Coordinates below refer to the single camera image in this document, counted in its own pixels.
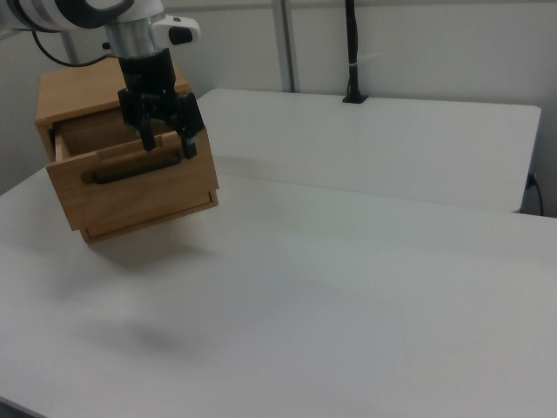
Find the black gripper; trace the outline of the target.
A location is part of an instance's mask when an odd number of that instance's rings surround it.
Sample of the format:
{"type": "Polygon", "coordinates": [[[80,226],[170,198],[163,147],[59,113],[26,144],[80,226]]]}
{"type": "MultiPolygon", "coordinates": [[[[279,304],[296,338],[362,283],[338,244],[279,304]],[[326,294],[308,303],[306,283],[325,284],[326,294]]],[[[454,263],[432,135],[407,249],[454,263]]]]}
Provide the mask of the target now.
{"type": "Polygon", "coordinates": [[[125,88],[118,92],[124,122],[138,128],[144,149],[157,147],[151,119],[177,129],[186,159],[197,155],[197,135],[205,123],[193,93],[178,96],[168,48],[145,57],[119,58],[125,88]]]}

